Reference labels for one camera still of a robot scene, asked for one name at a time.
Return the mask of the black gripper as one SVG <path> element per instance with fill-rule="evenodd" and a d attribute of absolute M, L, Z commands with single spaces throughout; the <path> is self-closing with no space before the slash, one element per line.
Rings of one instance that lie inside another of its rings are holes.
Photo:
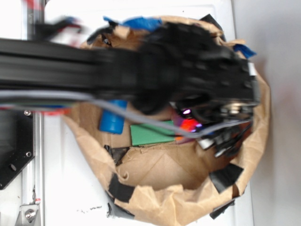
<path fill-rule="evenodd" d="M 138 51 L 146 91 L 138 101 L 142 112 L 173 103 L 202 122 L 252 118 L 260 91 L 248 61 L 216 44 L 204 28 L 166 23 L 145 36 Z"/>

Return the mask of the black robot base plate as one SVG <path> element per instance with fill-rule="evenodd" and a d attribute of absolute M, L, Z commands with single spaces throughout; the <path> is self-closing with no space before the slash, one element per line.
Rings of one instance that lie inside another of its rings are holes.
<path fill-rule="evenodd" d="M 28 110 L 0 112 L 0 189 L 4 190 L 34 158 L 33 114 Z"/>

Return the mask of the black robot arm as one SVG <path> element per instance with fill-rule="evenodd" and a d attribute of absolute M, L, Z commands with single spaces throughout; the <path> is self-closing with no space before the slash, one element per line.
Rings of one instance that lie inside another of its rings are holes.
<path fill-rule="evenodd" d="M 3 106 L 46 108 L 96 99 L 123 99 L 146 115 L 173 102 L 219 121 L 249 117 L 260 91 L 248 61 L 195 25 L 167 23 L 137 50 L 0 41 Z"/>

